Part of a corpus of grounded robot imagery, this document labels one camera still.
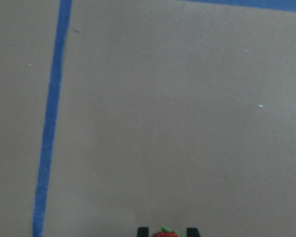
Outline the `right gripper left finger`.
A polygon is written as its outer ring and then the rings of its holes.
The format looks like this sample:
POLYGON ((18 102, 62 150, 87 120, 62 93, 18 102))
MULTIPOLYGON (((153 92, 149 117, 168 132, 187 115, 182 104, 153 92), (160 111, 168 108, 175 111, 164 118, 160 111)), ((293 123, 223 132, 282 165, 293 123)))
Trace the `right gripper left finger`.
POLYGON ((148 237, 148 227, 138 227, 137 237, 148 237))

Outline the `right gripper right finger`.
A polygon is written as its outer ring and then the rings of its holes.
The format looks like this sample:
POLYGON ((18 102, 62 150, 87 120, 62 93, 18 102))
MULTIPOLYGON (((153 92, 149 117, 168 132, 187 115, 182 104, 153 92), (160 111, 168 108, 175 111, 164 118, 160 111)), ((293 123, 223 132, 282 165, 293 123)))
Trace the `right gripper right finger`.
POLYGON ((188 227, 186 229, 186 237, 200 237, 200 232, 197 228, 188 227))

